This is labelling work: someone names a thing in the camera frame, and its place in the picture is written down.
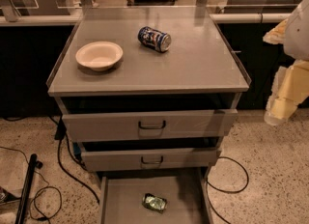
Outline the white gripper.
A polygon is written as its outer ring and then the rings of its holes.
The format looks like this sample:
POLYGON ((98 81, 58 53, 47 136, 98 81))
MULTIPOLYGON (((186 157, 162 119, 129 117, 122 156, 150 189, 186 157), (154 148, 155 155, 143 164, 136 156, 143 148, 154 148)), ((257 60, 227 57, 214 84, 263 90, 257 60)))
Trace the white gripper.
MULTIPOLYGON (((287 19, 281 21, 263 36, 270 44, 283 43, 287 19)), ((289 120, 297 106, 309 97, 309 62, 295 60, 286 67, 280 67, 274 76, 271 95, 267 101, 264 120, 271 126, 281 125, 289 120)))

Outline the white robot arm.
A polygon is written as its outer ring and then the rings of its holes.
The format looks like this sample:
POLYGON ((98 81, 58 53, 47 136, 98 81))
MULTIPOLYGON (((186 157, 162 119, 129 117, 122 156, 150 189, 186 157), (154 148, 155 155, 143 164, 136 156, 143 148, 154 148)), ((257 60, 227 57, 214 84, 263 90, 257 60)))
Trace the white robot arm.
POLYGON ((275 74, 264 120, 271 126, 288 121, 309 97, 309 0, 302 0, 290 16, 267 32, 263 41, 283 45, 295 61, 275 74))

